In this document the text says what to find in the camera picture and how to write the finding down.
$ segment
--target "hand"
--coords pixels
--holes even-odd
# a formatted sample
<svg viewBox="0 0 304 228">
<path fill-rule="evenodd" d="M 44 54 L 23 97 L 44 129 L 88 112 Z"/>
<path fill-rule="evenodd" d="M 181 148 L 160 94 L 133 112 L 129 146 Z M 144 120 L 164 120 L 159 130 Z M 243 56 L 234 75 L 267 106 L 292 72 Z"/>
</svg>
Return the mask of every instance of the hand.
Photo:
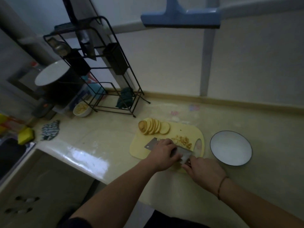
<svg viewBox="0 0 304 228">
<path fill-rule="evenodd" d="M 153 147 L 145 160 L 150 165 L 153 165 L 156 172 L 164 171 L 183 156 L 180 153 L 176 153 L 173 157 L 170 157 L 171 151 L 176 147 L 177 145 L 171 139 L 162 139 Z"/>
<path fill-rule="evenodd" d="M 202 157 L 190 157 L 191 167 L 181 167 L 190 175 L 195 183 L 210 193 L 217 195 L 219 184 L 226 176 L 226 172 L 213 159 Z"/>
</svg>

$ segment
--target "countertop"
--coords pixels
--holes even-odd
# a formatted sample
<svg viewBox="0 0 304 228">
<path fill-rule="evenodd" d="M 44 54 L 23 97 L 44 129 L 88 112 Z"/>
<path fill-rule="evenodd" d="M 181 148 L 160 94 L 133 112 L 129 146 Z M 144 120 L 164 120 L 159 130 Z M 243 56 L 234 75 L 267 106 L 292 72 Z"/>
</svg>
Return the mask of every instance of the countertop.
<svg viewBox="0 0 304 228">
<path fill-rule="evenodd" d="M 304 117 L 174 100 L 140 100 L 130 115 L 92 112 L 86 118 L 60 120 L 59 134 L 39 141 L 36 148 L 109 184 L 140 160 L 129 153 L 137 124 L 147 117 L 197 126 L 205 139 L 204 157 L 215 158 L 211 137 L 221 130 L 245 136 L 253 148 L 252 159 L 234 167 L 221 163 L 231 179 L 275 205 L 304 219 Z M 49 122 L 35 126 L 36 135 Z M 247 227 L 236 213 L 196 185 L 187 174 L 166 170 L 156 173 L 139 200 L 169 216 L 210 227 Z"/>
</svg>

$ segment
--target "sink basin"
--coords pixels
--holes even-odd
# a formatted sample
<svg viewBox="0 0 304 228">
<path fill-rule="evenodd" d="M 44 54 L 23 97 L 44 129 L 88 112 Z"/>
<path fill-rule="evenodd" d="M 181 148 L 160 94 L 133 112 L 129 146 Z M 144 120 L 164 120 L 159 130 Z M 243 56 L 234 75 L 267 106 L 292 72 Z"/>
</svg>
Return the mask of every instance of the sink basin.
<svg viewBox="0 0 304 228">
<path fill-rule="evenodd" d="M 7 135 L 0 141 L 0 185 L 14 171 L 29 151 L 35 146 L 34 142 L 19 145 L 17 137 Z"/>
</svg>

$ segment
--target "yellow cutting board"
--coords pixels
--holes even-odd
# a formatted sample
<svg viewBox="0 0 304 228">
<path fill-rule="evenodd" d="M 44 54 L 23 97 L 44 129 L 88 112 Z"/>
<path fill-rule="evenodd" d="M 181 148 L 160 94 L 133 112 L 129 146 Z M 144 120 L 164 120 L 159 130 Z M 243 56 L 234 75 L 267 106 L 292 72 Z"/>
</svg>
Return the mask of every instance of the yellow cutting board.
<svg viewBox="0 0 304 228">
<path fill-rule="evenodd" d="M 204 137 L 201 131 L 196 126 L 190 126 L 185 125 L 181 123 L 176 122 L 168 122 L 170 124 L 170 131 L 168 134 L 152 134 L 152 135 L 144 135 L 142 132 L 140 132 L 139 129 L 137 129 L 137 132 L 134 136 L 134 139 L 130 145 L 130 154 L 133 157 L 137 157 L 140 159 L 144 159 L 148 156 L 150 153 L 150 150 L 146 149 L 144 146 L 152 140 L 152 138 L 160 138 L 160 139 L 166 139 L 166 138 L 174 138 L 176 135 L 189 138 L 189 142 L 192 143 L 191 151 L 194 149 L 195 142 L 197 139 L 201 139 L 202 141 L 202 150 L 200 154 L 196 154 L 197 157 L 203 157 L 204 150 L 205 150 L 205 143 L 204 143 Z M 185 173 L 185 171 L 181 168 L 180 163 L 174 164 L 171 168 L 171 170 L 178 171 L 181 173 Z"/>
</svg>

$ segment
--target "bowl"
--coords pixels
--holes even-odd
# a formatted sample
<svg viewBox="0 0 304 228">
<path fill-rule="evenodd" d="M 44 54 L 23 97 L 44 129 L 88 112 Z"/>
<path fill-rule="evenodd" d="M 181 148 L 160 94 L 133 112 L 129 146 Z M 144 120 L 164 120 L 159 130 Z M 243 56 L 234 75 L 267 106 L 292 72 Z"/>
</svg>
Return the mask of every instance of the bowl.
<svg viewBox="0 0 304 228">
<path fill-rule="evenodd" d="M 88 116 L 91 113 L 91 111 L 92 108 L 84 101 L 81 101 L 75 106 L 73 110 L 73 114 L 83 118 L 85 116 Z"/>
</svg>

